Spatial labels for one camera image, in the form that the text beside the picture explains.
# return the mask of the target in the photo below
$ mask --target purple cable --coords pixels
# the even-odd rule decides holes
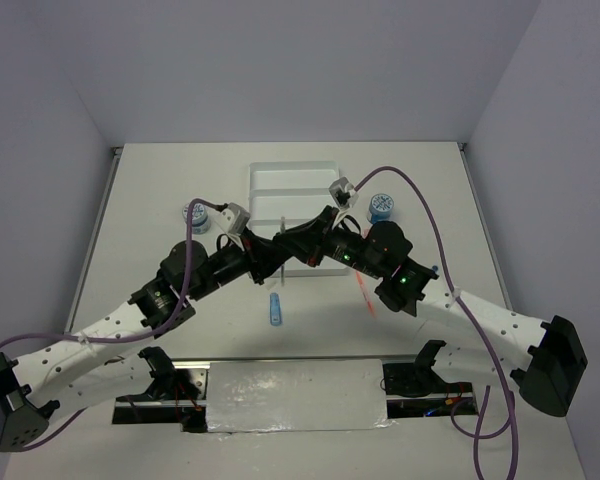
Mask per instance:
[[[187,208],[187,220],[186,220],[187,236],[185,239],[186,256],[185,256],[184,279],[182,281],[182,289],[180,290],[180,296],[178,298],[178,302],[176,303],[176,306],[173,309],[171,316],[167,319],[167,321],[164,324],[162,324],[160,327],[156,328],[155,330],[151,330],[150,332],[139,333],[137,335],[130,335],[128,337],[122,337],[122,338],[86,337],[87,341],[89,341],[90,343],[101,343],[101,344],[102,343],[115,344],[115,343],[137,342],[137,341],[149,338],[149,337],[153,337],[155,335],[161,335],[161,334],[165,333],[171,327],[171,325],[175,322],[176,318],[180,314],[180,311],[182,310],[182,306],[184,305],[185,297],[186,297],[187,291],[189,290],[189,281],[191,280],[191,261],[192,261],[192,249],[193,249],[191,223],[193,220],[193,207],[196,203],[201,203],[202,205],[205,205],[209,208],[213,208],[214,210],[218,210],[218,211],[222,210],[222,206],[207,202],[206,200],[203,200],[201,198],[194,198],[193,200],[191,200],[191,202],[189,202],[189,208]],[[27,334],[22,334],[22,335],[15,335],[13,337],[7,338],[6,340],[3,340],[2,342],[0,342],[0,350],[2,350],[7,345],[18,342],[20,340],[29,340],[29,339],[33,339],[33,338],[43,338],[43,339],[47,339],[47,340],[56,340],[56,341],[67,340],[67,341],[72,341],[72,342],[79,342],[82,339],[81,337],[77,337],[75,335],[62,334],[62,333],[27,333]],[[69,420],[67,420],[60,428],[58,428],[58,430],[56,430],[54,433],[49,435],[43,441],[33,444],[29,447],[26,447],[25,451],[33,450],[34,448],[44,445],[49,440],[55,438],[60,432],[62,432],[65,428],[67,428],[71,424],[71,422],[73,422],[78,417],[78,415],[80,415],[82,412],[83,412],[83,410],[76,412],[71,418],[69,418]]]
[[[487,385],[487,387],[485,388],[483,401],[485,401],[485,402],[487,401],[490,393],[491,393],[491,387],[489,385]],[[458,421],[456,420],[456,412],[458,411],[458,408],[460,408],[461,405],[464,405],[465,403],[469,403],[472,400],[473,400],[473,398],[465,398],[464,400],[460,400],[459,402],[456,402],[456,404],[451,409],[451,414],[449,415],[449,417],[451,418],[451,423],[453,423],[453,426],[456,427],[456,429],[460,433],[462,433],[463,435],[466,435],[469,438],[475,438],[475,434],[465,430],[460,425],[458,425]],[[507,421],[504,422],[504,425],[502,427],[500,427],[498,430],[496,430],[495,432],[489,433],[486,435],[480,435],[480,440],[491,440],[492,438],[499,437],[500,435],[502,435],[504,432],[507,431],[507,428],[509,428],[509,423],[510,423],[509,419],[507,418]]]
[[[375,170],[373,170],[371,173],[369,173],[369,175],[364,177],[362,179],[362,181],[360,181],[360,183],[358,185],[356,185],[355,189],[357,191],[360,191],[360,189],[362,187],[364,187],[365,184],[369,180],[371,180],[371,178],[373,178],[375,175],[377,175],[380,172],[397,173],[409,184],[409,186],[413,189],[415,194],[418,196],[420,203],[422,203],[422,206],[424,207],[424,209],[427,213],[427,217],[429,217],[429,222],[431,223],[431,227],[433,228],[433,233],[436,237],[436,243],[438,244],[438,251],[440,252],[440,260],[442,263],[442,271],[444,274],[444,278],[447,282],[447,286],[449,287],[449,290],[451,292],[454,292],[455,287],[453,285],[453,281],[451,280],[451,275],[449,273],[449,265],[447,263],[447,257],[445,255],[444,246],[442,245],[442,236],[440,235],[440,230],[438,229],[438,224],[436,223],[436,220],[433,217],[433,213],[431,212],[431,208],[429,208],[429,204],[427,203],[426,199],[422,195],[422,192],[420,192],[420,189],[416,186],[416,184],[413,182],[413,180],[411,180],[407,176],[407,174],[405,174],[399,168],[391,167],[391,166],[384,166],[384,167],[378,167]],[[498,373],[498,378],[500,380],[500,384],[502,385],[504,398],[505,398],[505,401],[507,404],[507,411],[509,414],[508,421],[509,421],[509,425],[511,427],[511,444],[512,444],[511,445],[511,463],[509,465],[509,473],[507,474],[507,480],[513,480],[516,476],[516,471],[518,469],[518,456],[519,456],[519,448],[520,448],[519,438],[518,438],[518,422],[516,421],[515,405],[512,400],[513,395],[511,395],[509,393],[507,379],[505,377],[504,370],[502,369],[502,366],[500,365],[500,362],[498,361],[498,355],[496,354],[496,351],[493,348],[493,345],[489,341],[487,334],[485,333],[484,329],[480,325],[480,322],[478,322],[478,319],[475,317],[473,312],[471,312],[471,310],[469,309],[467,304],[464,303],[464,300],[462,300],[461,297],[457,298],[457,302],[458,302],[458,305],[460,305],[460,308],[462,308],[465,315],[469,318],[469,320],[473,324],[474,328],[478,332],[478,335],[480,335],[480,338],[482,339],[482,342],[484,343],[484,346],[486,347],[487,352],[489,352],[489,356],[491,357],[491,360],[493,361],[493,365],[495,366],[496,372]],[[478,478],[480,480],[484,480],[484,477],[482,476],[482,470],[480,468],[480,460],[478,458],[478,446],[479,446],[479,442],[480,442],[480,430],[482,429],[482,423],[484,421],[484,414],[487,409],[488,399],[489,399],[489,395],[487,392],[485,392],[484,402],[482,404],[482,408],[480,409],[480,414],[478,415],[478,423],[476,424],[476,431],[475,431],[475,434],[474,434],[475,436],[473,439],[473,448],[474,448],[473,460],[474,460],[474,464],[475,464],[475,468],[476,468],[476,474],[478,475]]]

